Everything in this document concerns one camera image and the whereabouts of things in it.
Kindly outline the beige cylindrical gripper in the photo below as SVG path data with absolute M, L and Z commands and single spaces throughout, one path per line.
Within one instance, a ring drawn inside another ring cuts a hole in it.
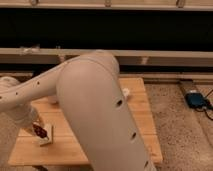
M 37 110 L 30 104 L 19 105 L 7 112 L 7 115 L 14 121 L 14 123 L 23 128 L 30 135 L 33 133 L 33 123 L 38 118 Z M 38 124 L 44 129 L 44 121 L 42 118 L 38 119 Z

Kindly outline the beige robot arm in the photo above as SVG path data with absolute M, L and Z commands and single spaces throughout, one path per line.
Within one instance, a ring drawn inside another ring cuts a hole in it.
M 97 50 L 11 87 L 0 112 L 55 95 L 94 171 L 157 171 L 119 83 L 119 64 Z

